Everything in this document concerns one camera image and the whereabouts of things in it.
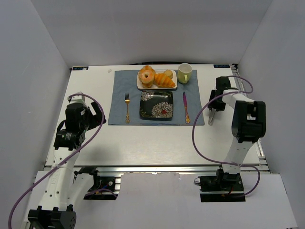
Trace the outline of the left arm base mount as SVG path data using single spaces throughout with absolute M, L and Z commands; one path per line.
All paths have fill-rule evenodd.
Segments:
M 116 177 L 102 176 L 97 167 L 81 167 L 79 171 L 74 171 L 75 178 L 80 174 L 89 174 L 93 179 L 93 186 L 89 188 L 84 200 L 115 200 Z

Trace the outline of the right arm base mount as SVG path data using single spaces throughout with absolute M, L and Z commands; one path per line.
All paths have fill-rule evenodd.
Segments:
M 214 176 L 200 176 L 194 179 L 200 187 L 202 203 L 245 202 L 241 175 L 225 173 L 221 168 Z

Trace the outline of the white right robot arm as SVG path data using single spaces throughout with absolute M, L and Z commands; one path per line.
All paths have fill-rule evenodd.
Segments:
M 216 112 L 226 106 L 233 108 L 231 131 L 233 135 L 229 152 L 222 163 L 225 176 L 236 176 L 249 149 L 266 133 L 266 105 L 263 101 L 247 98 L 231 86 L 228 76 L 216 78 L 215 89 L 211 90 L 208 124 L 213 124 Z

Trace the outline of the orange ring donut bread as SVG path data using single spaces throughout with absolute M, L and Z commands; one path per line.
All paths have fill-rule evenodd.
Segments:
M 138 79 L 143 88 L 150 88 L 154 82 L 154 73 L 150 70 L 139 71 Z

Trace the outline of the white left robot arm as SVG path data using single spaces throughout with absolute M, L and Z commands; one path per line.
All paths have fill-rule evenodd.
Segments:
M 35 229 L 73 229 L 76 207 L 94 184 L 93 172 L 74 173 L 75 162 L 83 147 L 90 142 L 85 134 L 100 130 L 106 122 L 98 102 L 87 106 L 84 99 L 71 99 L 65 119 L 56 130 L 52 169 L 36 209 L 29 210 L 28 220 Z

